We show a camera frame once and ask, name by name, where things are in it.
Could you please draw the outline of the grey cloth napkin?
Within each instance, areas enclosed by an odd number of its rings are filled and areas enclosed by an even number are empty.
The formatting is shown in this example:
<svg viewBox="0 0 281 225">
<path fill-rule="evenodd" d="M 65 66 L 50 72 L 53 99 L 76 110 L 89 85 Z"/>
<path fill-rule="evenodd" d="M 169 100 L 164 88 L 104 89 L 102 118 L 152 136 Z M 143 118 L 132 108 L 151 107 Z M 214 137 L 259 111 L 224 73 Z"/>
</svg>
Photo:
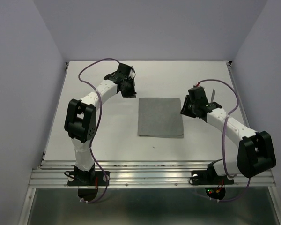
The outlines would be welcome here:
<svg viewBox="0 0 281 225">
<path fill-rule="evenodd" d="M 142 97 L 139 99 L 138 136 L 183 138 L 181 100 L 172 97 Z"/>
</svg>

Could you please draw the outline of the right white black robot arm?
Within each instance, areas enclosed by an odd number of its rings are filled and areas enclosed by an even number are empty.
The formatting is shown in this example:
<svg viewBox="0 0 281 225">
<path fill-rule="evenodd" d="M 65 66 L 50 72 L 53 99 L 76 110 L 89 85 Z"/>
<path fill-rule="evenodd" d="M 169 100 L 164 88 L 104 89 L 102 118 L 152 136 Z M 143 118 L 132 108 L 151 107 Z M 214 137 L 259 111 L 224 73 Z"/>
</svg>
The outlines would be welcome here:
<svg viewBox="0 0 281 225">
<path fill-rule="evenodd" d="M 199 118 L 222 132 L 238 148 L 232 159 L 222 157 L 208 164 L 205 170 L 192 171 L 190 180 L 193 185 L 216 185 L 219 182 L 233 184 L 228 176 L 243 175 L 252 178 L 276 167 L 276 157 L 270 134 L 257 132 L 233 117 L 230 117 L 217 102 L 209 102 L 203 87 L 188 90 L 182 115 Z"/>
</svg>

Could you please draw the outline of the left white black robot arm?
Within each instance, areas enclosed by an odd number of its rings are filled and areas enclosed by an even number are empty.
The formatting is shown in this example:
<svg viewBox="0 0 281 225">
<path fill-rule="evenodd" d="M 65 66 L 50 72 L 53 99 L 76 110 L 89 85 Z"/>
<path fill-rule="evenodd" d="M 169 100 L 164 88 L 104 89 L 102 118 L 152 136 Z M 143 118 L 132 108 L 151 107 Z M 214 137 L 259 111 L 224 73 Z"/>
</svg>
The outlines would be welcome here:
<svg viewBox="0 0 281 225">
<path fill-rule="evenodd" d="M 95 183 L 95 160 L 90 149 L 101 121 L 102 106 L 118 93 L 124 98 L 135 98 L 134 75 L 132 66 L 119 63 L 117 70 L 106 75 L 97 87 L 85 81 L 93 91 L 68 103 L 64 129 L 75 152 L 74 173 L 66 172 L 71 181 L 87 186 Z"/>
</svg>

